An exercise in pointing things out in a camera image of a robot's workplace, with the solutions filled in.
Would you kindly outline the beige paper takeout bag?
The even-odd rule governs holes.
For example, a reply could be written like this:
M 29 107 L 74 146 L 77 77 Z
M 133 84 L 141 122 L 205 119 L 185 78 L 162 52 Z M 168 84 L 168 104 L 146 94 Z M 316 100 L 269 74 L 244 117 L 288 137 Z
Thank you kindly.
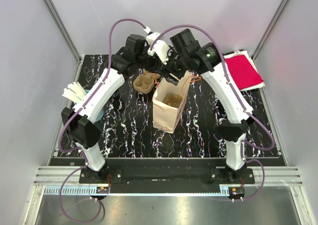
M 199 75 L 194 75 L 192 72 L 187 71 L 178 85 L 169 83 L 165 79 L 161 80 L 152 99 L 154 128 L 170 134 L 174 133 L 184 111 L 190 85 L 200 79 L 201 77 Z M 168 93 L 179 94 L 183 97 L 179 108 L 173 108 L 163 103 Z

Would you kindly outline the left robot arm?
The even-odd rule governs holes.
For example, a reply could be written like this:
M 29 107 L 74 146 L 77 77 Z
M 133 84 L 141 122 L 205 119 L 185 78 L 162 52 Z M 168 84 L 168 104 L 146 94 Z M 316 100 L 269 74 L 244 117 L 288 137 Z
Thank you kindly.
M 167 50 L 162 49 L 164 44 L 157 32 L 150 32 L 146 37 L 131 34 L 124 47 L 109 55 L 108 66 L 88 93 L 77 82 L 64 89 L 63 95 L 69 96 L 75 105 L 62 110 L 62 133 L 75 143 L 74 149 L 83 155 L 84 167 L 90 170 L 90 178 L 96 183 L 107 178 L 106 161 L 98 144 L 101 131 L 95 125 L 97 116 L 112 94 L 137 69 L 157 73 L 158 68 L 167 63 Z

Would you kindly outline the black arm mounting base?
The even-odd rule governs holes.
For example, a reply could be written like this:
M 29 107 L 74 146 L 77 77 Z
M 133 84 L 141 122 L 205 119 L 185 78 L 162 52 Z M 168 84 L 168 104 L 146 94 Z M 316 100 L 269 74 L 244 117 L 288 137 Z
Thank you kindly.
M 244 165 L 233 171 L 224 158 L 109 158 L 98 172 L 84 168 L 79 183 L 113 184 L 124 180 L 192 180 L 213 184 L 254 184 L 252 169 Z

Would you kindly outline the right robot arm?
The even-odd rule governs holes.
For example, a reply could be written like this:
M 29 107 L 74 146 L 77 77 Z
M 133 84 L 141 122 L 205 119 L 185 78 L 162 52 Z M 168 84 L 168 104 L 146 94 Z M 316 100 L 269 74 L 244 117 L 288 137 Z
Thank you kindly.
M 226 142 L 226 179 L 238 183 L 246 169 L 244 143 L 246 132 L 254 122 L 253 108 L 243 98 L 231 77 L 225 59 L 215 43 L 200 46 L 194 38 L 190 25 L 170 38 L 165 68 L 170 73 L 168 81 L 177 84 L 186 70 L 194 71 L 205 80 L 222 104 L 227 119 L 217 127 Z

